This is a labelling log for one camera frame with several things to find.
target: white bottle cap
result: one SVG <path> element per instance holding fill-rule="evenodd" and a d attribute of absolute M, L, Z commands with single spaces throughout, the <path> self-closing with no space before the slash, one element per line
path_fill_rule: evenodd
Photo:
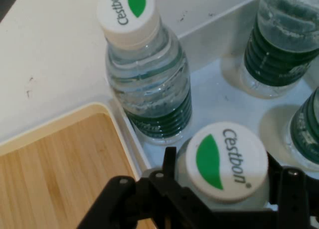
<path fill-rule="evenodd" d="M 244 126 L 220 122 L 201 129 L 186 150 L 192 183 L 214 200 L 242 201 L 264 183 L 268 157 L 260 139 Z"/>
<path fill-rule="evenodd" d="M 97 17 L 107 40 L 126 50 L 146 46 L 160 28 L 155 0 L 100 0 Z"/>

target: white countertop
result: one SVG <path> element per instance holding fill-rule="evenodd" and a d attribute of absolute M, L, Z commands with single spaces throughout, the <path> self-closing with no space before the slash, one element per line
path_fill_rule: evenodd
<path fill-rule="evenodd" d="M 158 0 L 179 36 L 245 0 Z M 0 142 L 92 101 L 106 103 L 97 0 L 17 0 L 0 23 Z"/>

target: plastic water bottle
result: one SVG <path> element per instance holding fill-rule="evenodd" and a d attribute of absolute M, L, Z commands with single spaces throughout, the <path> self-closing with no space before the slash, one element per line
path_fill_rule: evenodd
<path fill-rule="evenodd" d="M 261 0 L 241 69 L 247 90 L 278 97 L 319 54 L 319 0 Z"/>
<path fill-rule="evenodd" d="M 319 171 L 319 88 L 290 120 L 284 139 L 297 162 Z"/>
<path fill-rule="evenodd" d="M 268 157 L 260 139 L 244 126 L 208 125 L 177 154 L 175 179 L 212 210 L 255 210 L 267 205 Z"/>
<path fill-rule="evenodd" d="M 182 137 L 192 106 L 187 59 L 155 0 L 100 0 L 108 82 L 135 129 L 154 143 Z"/>

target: wooden board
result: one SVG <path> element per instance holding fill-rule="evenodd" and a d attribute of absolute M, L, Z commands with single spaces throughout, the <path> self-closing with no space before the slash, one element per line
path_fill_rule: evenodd
<path fill-rule="evenodd" d="M 133 173 L 109 116 L 45 136 L 0 157 L 0 228 L 75 228 L 118 175 Z"/>

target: black bracket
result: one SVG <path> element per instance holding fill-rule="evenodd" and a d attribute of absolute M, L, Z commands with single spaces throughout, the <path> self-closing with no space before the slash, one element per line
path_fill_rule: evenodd
<path fill-rule="evenodd" d="M 270 154 L 270 204 L 278 210 L 211 211 L 189 188 L 174 180 L 176 148 L 166 148 L 162 170 L 135 182 L 112 178 L 78 228 L 133 229 L 151 218 L 159 229 L 310 229 L 319 216 L 319 181 L 293 167 L 282 167 Z"/>

